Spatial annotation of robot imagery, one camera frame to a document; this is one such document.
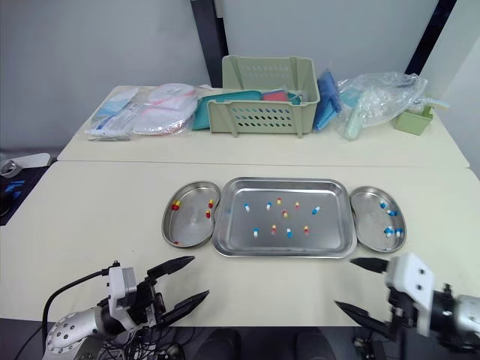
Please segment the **white table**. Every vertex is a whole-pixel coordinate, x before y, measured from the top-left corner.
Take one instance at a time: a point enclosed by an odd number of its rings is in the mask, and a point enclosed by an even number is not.
[[[206,90],[202,92],[203,95],[212,93]],[[80,129],[80,134],[89,121],[90,118]],[[365,129],[352,142],[342,139],[332,126],[302,139],[294,134],[246,133],[234,138],[230,133],[210,133],[208,130],[176,136],[141,136],[130,142],[90,142],[85,136],[74,136],[58,159],[189,164],[469,167],[467,159],[436,115],[421,136],[395,130],[392,123],[388,123]]]
[[[161,235],[172,194],[205,179],[223,187],[237,176],[332,178],[349,191],[373,185],[389,192],[406,218],[408,238],[396,254],[418,254],[455,294],[480,295],[480,182],[469,169],[239,166],[174,163],[55,163],[7,226],[0,229],[0,317],[39,320],[59,287],[119,260],[145,271],[174,257],[196,256],[157,287],[166,306],[210,289],[183,326],[345,326],[334,300],[389,318],[382,275],[347,259],[227,258],[208,243],[181,250]],[[378,256],[358,247],[351,257]],[[51,320],[95,305],[106,278],[62,294]]]

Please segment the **green plastic basket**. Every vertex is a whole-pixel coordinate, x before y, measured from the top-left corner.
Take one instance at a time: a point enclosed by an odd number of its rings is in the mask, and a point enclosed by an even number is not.
[[[299,105],[287,101],[228,100],[208,103],[214,133],[309,134],[320,101],[314,63],[309,58],[259,58],[229,55],[222,61],[223,91],[270,91],[287,87],[307,95]]]
[[[433,118],[434,114],[430,106],[426,106],[422,114],[404,111],[395,120],[395,129],[415,135],[422,135],[423,130],[425,130]]]

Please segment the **kidney-shaped metal dish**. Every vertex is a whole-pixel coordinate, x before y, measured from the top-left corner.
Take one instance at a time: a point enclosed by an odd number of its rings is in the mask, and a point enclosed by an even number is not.
[[[234,178],[212,241],[227,256],[346,257],[356,246],[347,189],[328,179]]]
[[[177,248],[200,245],[212,237],[220,189],[210,181],[196,181],[178,190],[163,213],[162,234]]]
[[[358,241],[375,251],[391,253],[400,249],[407,238],[407,227],[400,207],[393,197],[376,187],[357,187],[350,194]],[[386,229],[393,233],[388,236]]]

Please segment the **clear plastic bag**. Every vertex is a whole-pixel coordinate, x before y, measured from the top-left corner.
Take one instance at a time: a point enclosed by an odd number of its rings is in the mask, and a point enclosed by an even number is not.
[[[140,87],[120,88],[115,91],[91,118],[85,129],[88,140],[130,140],[135,118],[143,105]]]
[[[420,98],[427,80],[404,73],[366,73],[338,82],[342,110],[334,120],[337,131],[348,140],[362,128],[389,122]]]
[[[151,90],[148,102],[137,116],[133,132],[138,135],[177,134],[188,128],[197,109],[197,90],[191,85],[165,84]]]

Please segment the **blue and white capsule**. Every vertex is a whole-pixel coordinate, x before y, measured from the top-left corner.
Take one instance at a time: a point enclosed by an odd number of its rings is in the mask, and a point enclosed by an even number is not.
[[[393,230],[393,226],[387,227],[385,230],[383,230],[383,232],[385,233],[387,238],[395,234],[395,231]]]

